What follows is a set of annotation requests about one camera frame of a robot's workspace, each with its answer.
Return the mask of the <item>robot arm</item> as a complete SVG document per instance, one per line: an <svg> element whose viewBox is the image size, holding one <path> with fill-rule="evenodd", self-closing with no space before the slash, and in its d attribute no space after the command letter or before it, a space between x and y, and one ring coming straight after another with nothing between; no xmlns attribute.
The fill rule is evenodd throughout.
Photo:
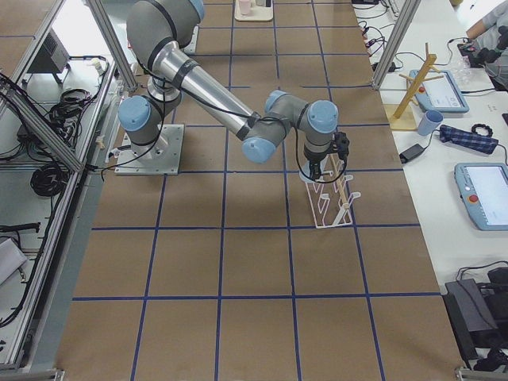
<svg viewBox="0 0 508 381"><path fill-rule="evenodd" d="M267 162L291 129L301 131L307 163L299 169L304 179L320 182L322 163L336 150L337 106L328 100L308 103L274 90L264 116L249 109L182 50L204 14L201 1L138 1L131 8L128 42L156 88L188 94L241 140L243 154L253 163Z"/></svg>

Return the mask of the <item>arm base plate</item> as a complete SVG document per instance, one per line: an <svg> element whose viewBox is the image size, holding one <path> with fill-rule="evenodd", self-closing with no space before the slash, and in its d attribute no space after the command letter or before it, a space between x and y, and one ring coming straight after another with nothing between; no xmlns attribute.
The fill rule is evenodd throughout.
<svg viewBox="0 0 508 381"><path fill-rule="evenodd" d="M159 140L145 155L151 145L132 144L128 133L124 133L123 144L130 148L120 151L114 172L117 175L177 175L184 130L184 124L164 124Z"/></svg>

